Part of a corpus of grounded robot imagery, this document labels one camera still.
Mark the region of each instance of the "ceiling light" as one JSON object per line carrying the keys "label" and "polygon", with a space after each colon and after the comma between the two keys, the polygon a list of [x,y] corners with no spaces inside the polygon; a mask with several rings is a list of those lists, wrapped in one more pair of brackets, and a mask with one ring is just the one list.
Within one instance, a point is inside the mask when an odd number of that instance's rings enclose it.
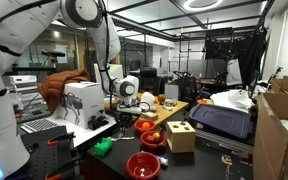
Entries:
{"label": "ceiling light", "polygon": [[209,4],[207,6],[191,7],[190,4],[192,2],[194,2],[194,1],[195,0],[187,0],[184,3],[184,8],[187,9],[187,10],[190,10],[190,11],[204,11],[204,10],[207,10],[207,9],[212,9],[212,8],[218,6],[219,4],[221,4],[223,2],[223,0],[217,0],[215,3]]}

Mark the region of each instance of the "green object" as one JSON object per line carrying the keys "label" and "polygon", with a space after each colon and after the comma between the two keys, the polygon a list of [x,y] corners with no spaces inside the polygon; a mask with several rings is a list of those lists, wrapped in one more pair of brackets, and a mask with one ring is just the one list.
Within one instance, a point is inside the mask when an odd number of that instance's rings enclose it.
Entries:
{"label": "green object", "polygon": [[94,154],[97,156],[105,156],[105,153],[111,149],[112,147],[112,140],[109,138],[102,138],[102,143],[97,143],[95,145],[95,152]]}

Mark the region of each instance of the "white ceiling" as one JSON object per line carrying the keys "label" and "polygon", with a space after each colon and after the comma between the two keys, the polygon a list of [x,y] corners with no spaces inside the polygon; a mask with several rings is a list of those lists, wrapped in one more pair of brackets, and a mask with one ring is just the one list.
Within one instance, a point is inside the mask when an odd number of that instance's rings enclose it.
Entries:
{"label": "white ceiling", "polygon": [[[195,13],[193,11],[184,10],[186,12],[182,12],[175,4],[173,4],[172,0],[158,0],[155,2],[149,2],[151,0],[106,0],[107,8],[109,11],[118,11],[116,15],[121,18],[125,18],[126,20],[135,21],[138,25],[145,25],[145,28],[151,28],[153,31],[161,31],[162,33],[167,33],[169,35],[175,35],[180,32],[181,27],[184,27],[184,32],[191,31],[199,31],[203,30],[196,22],[194,22],[191,18],[186,16],[185,13]],[[192,6],[200,6],[205,5],[207,3],[215,2],[216,0],[196,0],[193,2]],[[249,18],[245,20],[232,21],[226,23],[216,23],[212,25],[208,25],[208,29],[217,29],[217,28],[226,28],[226,27],[244,27],[244,26],[255,26],[258,23],[259,18],[254,16],[260,16],[262,11],[267,3],[258,2],[261,0],[223,0],[223,2],[215,7],[214,9],[207,10],[206,13],[198,12],[195,17],[198,20],[206,24],[207,22],[221,22],[221,21],[230,21],[239,18]],[[186,2],[186,0],[176,0],[178,4],[181,6]],[[245,3],[254,2],[253,4],[245,5]],[[123,11],[119,11],[120,8],[125,8],[130,5],[136,5],[137,3],[141,3],[140,6],[132,7]],[[174,16],[185,16],[180,18],[172,18]],[[148,21],[155,21],[164,18],[172,18],[164,21],[158,21],[153,23],[145,23]],[[163,31],[163,29],[176,28],[175,30]]]}

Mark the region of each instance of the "orange cloth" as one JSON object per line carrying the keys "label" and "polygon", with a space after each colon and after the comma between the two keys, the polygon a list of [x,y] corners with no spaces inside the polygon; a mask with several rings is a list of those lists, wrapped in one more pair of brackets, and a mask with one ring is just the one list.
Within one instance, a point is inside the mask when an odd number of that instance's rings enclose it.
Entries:
{"label": "orange cloth", "polygon": [[65,84],[89,81],[88,73],[83,70],[64,71],[47,76],[40,87],[40,93],[47,102],[48,110],[53,113],[61,101]]}

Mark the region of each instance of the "white box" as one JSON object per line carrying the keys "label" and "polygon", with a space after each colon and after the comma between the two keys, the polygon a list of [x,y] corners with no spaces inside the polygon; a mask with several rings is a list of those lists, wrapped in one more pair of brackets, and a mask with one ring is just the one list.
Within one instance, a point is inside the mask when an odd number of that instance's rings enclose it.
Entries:
{"label": "white box", "polygon": [[63,98],[56,114],[83,129],[88,129],[88,121],[103,114],[104,99],[101,84],[93,82],[70,83],[65,85]]}

